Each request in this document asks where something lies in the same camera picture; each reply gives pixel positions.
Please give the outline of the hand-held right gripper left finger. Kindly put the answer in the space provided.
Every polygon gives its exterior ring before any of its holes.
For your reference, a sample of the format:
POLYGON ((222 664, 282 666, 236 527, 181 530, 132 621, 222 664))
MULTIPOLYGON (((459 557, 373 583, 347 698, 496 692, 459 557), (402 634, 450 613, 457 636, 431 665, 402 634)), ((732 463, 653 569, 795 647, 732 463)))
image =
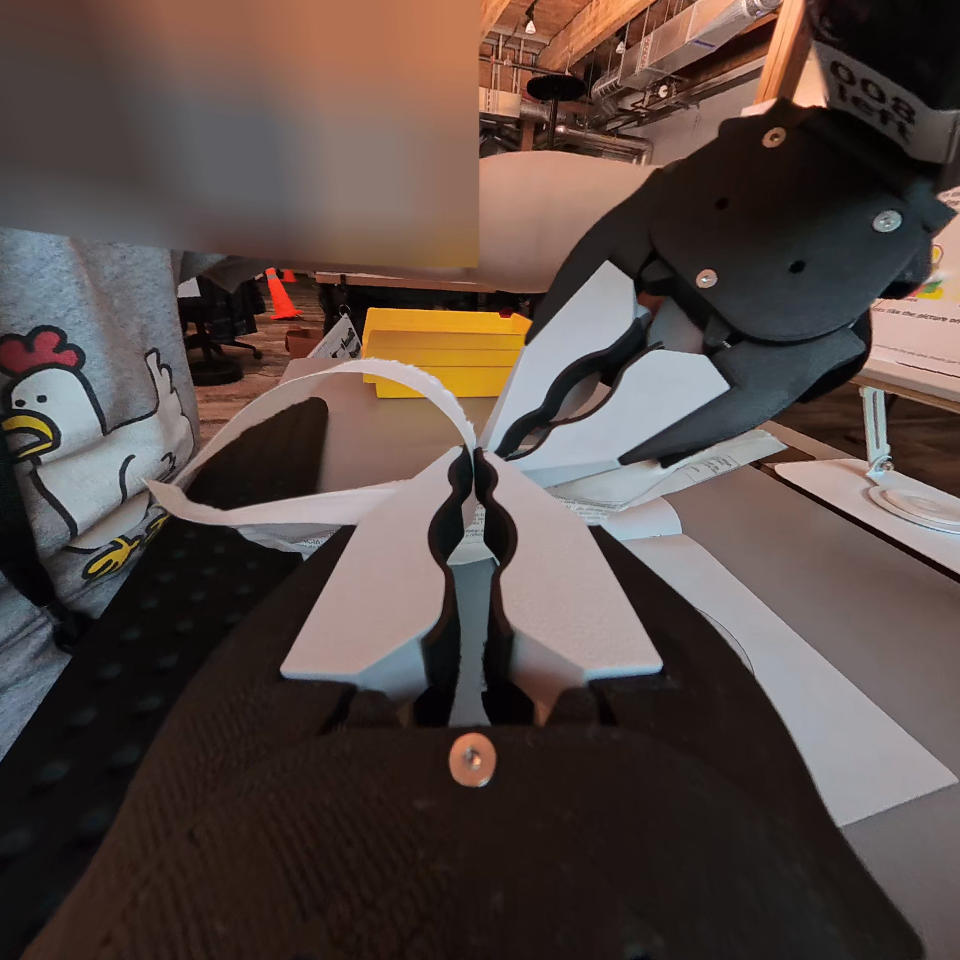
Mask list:
POLYGON ((448 724, 461 664, 450 556, 465 532, 474 458, 451 448, 352 529, 281 665, 413 705, 417 724, 448 724))

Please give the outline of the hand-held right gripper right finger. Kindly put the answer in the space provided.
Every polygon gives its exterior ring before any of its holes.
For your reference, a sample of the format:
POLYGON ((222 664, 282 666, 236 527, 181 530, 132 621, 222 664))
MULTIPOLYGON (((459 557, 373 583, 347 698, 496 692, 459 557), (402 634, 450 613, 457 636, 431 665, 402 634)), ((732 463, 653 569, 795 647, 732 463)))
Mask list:
POLYGON ((491 724, 543 722, 568 690, 651 676, 663 660, 594 529, 496 454, 476 450, 496 560, 483 652, 491 724))

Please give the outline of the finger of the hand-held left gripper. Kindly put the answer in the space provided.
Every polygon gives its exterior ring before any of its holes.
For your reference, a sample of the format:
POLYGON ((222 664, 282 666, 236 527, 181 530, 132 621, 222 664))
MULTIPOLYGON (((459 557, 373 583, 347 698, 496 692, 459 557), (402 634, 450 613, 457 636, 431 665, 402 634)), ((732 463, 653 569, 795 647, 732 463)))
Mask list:
POLYGON ((553 425, 537 445, 510 462, 523 474, 616 470, 622 455, 730 388, 705 355, 651 350, 625 366, 591 410, 553 425))
POLYGON ((532 433, 574 416, 602 379, 613 382, 643 351, 645 316, 634 280, 603 263, 524 345, 481 446, 506 458, 532 433))

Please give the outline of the white paper bag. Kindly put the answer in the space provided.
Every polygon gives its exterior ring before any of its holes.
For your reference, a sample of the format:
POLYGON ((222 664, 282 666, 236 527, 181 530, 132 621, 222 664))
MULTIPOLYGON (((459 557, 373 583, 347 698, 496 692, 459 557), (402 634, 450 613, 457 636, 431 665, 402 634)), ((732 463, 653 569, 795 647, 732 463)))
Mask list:
MULTIPOLYGON (((784 450, 772 434, 754 429, 677 464, 638 462, 547 488, 547 493, 589 525, 601 525, 619 541, 680 534, 681 523, 663 498, 728 474, 767 454, 784 450)), ((248 540, 310 556, 340 526, 301 524, 243 527, 248 540)))

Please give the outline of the yellow plastic bin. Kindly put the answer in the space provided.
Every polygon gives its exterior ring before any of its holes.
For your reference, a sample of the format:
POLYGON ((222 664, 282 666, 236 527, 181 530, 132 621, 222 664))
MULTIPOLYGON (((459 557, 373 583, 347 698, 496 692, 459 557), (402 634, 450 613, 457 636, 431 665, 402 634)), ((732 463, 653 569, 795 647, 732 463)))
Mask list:
POLYGON ((370 308, 362 357, 417 367, 457 398, 496 398, 530 327, 511 311, 370 308))

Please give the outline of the person's left forearm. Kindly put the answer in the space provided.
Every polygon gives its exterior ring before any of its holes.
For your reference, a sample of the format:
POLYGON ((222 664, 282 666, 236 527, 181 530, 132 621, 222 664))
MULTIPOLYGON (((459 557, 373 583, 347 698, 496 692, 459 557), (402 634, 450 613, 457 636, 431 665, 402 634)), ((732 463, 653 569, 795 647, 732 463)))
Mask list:
POLYGON ((567 256, 657 165, 555 150, 479 161, 479 256, 464 277, 510 293, 545 293, 567 256))

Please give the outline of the grey desk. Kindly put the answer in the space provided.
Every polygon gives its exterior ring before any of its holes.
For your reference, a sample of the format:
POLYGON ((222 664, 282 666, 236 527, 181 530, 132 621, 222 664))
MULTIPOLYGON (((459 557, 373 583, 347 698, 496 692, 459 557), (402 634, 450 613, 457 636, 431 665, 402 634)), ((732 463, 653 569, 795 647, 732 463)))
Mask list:
MULTIPOLYGON (((361 374, 310 380, 329 426, 319 491, 414 476, 460 435, 423 399, 379 400, 361 374)), ((762 470, 745 466, 667 496, 683 534, 958 774, 958 582, 762 470)), ((958 958, 958 785, 844 827, 922 938, 958 958)))

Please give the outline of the white instruction poster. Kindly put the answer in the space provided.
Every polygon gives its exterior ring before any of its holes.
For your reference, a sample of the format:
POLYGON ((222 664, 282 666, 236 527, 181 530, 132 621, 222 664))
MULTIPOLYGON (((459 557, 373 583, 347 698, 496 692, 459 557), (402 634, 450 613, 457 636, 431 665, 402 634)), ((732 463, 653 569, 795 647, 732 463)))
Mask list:
POLYGON ((959 217, 934 239, 930 276, 903 299, 871 310, 871 357, 959 376, 959 217))

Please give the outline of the white laminated tag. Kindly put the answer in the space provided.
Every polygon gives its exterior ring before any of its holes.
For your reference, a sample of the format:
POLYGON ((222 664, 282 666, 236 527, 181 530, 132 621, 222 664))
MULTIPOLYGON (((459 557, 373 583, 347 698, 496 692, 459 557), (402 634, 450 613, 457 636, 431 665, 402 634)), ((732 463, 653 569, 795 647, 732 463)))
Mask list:
POLYGON ((354 327, 349 311, 342 312, 318 344, 307 354, 308 358, 356 359, 362 354, 362 340, 354 327))

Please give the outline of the white instruction booklet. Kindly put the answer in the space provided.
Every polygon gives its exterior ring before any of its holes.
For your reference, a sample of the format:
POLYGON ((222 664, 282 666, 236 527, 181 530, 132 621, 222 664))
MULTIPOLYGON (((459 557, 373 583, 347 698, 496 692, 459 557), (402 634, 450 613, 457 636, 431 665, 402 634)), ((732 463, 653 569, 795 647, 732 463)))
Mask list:
POLYGON ((957 776, 683 534, 625 542, 737 651, 840 827, 957 784, 957 776))

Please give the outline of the white poster stand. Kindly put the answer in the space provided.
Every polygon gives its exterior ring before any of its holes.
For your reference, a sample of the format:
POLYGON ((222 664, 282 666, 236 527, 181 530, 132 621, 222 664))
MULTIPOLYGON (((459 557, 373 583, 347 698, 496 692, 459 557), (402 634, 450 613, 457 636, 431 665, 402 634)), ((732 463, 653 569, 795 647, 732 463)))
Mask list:
POLYGON ((865 456, 784 462, 774 466, 780 479, 821 499, 871 528, 907 542, 906 531, 958 543, 959 501, 937 487, 898 472, 888 434, 891 393, 860 386, 865 456))

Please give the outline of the orange traffic cone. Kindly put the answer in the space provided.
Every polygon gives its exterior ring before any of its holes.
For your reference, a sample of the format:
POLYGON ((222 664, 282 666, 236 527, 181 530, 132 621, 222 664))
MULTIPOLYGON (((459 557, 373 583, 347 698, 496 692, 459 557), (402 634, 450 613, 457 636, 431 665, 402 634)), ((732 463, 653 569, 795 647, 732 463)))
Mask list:
POLYGON ((270 319, 277 322, 302 317, 303 312, 294 305, 277 269, 268 268, 265 271, 265 277, 268 282, 271 301, 270 319))

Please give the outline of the grey chicken print shirt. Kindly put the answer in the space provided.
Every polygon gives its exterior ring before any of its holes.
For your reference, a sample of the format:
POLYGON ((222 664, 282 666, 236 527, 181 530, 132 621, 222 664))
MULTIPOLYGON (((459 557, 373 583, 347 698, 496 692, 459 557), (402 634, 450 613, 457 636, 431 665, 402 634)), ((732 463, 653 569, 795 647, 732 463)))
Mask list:
POLYGON ((167 514, 199 439, 177 308, 228 258, 1 233, 1 743, 10 750, 167 514))

